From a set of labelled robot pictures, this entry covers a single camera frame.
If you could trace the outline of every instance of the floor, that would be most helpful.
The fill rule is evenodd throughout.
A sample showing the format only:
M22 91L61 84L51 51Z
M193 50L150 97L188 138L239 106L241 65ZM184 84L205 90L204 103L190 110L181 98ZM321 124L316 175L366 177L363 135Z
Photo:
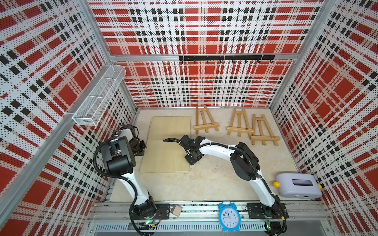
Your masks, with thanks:
M177 108L177 109L142 109L140 111L136 127L139 129L139 138L147 142L150 122L154 116L190 116L191 117L191 138L197 136L206 137L214 142L224 144L238 144L244 142L259 159L259 164L263 176L270 189L278 194L278 189L273 187L275 176L280 173L297 173L297 168L291 157L289 149L281 136L279 128L274 121L269 109L246 109L249 123L252 124L252 114L261 117L264 114L276 136L280 136L278 146L273 142L266 142L263 146L261 141L256 141L252 145L247 134L241 137L232 132L227 135L227 127L230 126L233 109L210 109L215 120L220 124L219 131L210 129L208 133L204 130L199 131L196 135L193 129L195 125L195 109ZM245 122L242 116L242 127ZM263 125L264 134L268 130ZM137 156L136 176L138 183L146 187L155 201L255 201L258 197L250 184L239 178L229 161L215 157L204 156L195 165L191 166L188 173L139 173L141 160L143 157ZM120 181L116 181L113 189L111 202L131 202L132 198L126 188Z

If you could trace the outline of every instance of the plywood board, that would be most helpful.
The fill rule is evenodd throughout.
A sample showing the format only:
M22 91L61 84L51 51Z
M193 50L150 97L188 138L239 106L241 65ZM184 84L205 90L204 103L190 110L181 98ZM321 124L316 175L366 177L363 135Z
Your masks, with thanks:
M189 163L183 148L174 142L163 143L166 138L190 137L190 116L155 116L152 118L140 173L188 172Z

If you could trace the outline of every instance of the clock face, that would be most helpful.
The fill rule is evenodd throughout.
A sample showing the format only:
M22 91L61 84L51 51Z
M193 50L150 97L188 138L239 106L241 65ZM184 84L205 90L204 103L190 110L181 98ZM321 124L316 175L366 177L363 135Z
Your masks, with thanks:
M221 212L220 220L227 228L236 228L239 224L239 215L233 208L226 208Z

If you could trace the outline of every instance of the blue alarm clock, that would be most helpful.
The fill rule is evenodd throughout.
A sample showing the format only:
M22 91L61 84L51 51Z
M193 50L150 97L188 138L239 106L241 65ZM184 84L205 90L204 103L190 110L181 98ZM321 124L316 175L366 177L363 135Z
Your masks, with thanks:
M219 222L223 226L223 231L239 231L240 214L236 210L236 205L229 201L219 203Z

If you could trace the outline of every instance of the perforated wall panel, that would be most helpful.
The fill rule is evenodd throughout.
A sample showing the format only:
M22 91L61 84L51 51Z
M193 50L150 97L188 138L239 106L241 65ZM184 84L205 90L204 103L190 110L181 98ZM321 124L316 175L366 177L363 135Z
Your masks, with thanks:
M338 1L274 110L341 235L377 235L378 3Z
M104 64L76 1L1 2L0 196Z
M93 169L93 152L131 116L118 89L98 126L74 125L0 235L80 235L92 203L104 197L108 181ZM104 166L102 158L98 165Z
M297 52L322 0L89 0L114 55Z
M268 107L291 61L121 62L138 107Z

